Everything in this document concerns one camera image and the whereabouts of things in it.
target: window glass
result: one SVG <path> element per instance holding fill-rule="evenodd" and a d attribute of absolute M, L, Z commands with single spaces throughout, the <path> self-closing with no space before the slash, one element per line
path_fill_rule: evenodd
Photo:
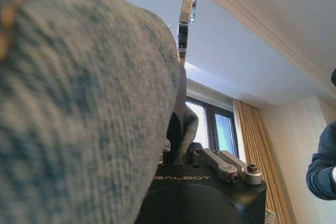
<path fill-rule="evenodd" d="M 215 114 L 215 117 L 219 150 L 235 155 L 230 118 L 220 114 Z"/>
<path fill-rule="evenodd" d="M 202 105 L 189 101 L 185 104 L 198 116 L 198 128 L 194 142 L 201 143 L 203 148 L 209 148 L 205 108 Z"/>

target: window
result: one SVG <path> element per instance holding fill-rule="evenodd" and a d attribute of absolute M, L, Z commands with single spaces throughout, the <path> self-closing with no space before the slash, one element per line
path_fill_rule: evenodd
<path fill-rule="evenodd" d="M 228 151 L 239 157 L 234 117 L 231 111 L 189 97 L 186 105 L 198 116 L 194 142 L 201 143 L 203 148 Z"/>

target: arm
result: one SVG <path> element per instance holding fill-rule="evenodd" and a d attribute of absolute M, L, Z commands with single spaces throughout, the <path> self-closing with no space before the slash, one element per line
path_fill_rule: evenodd
<path fill-rule="evenodd" d="M 318 152 L 313 154 L 307 171 L 307 184 L 315 196 L 336 199 L 336 121 L 320 136 Z"/>

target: crown molding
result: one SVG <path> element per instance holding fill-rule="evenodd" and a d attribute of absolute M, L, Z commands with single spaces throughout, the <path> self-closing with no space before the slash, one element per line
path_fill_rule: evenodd
<path fill-rule="evenodd" d="M 214 0 L 219 6 L 232 14 L 244 26 L 278 51 L 290 63 L 336 100 L 336 89 L 321 69 L 313 64 L 280 29 L 268 20 L 249 0 Z"/>

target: orange thread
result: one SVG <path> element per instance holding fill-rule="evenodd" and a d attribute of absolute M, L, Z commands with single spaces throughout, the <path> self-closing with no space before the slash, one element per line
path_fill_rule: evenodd
<path fill-rule="evenodd" d="M 12 41 L 15 17 L 24 0 L 8 0 L 0 12 L 0 62 L 3 61 Z"/>

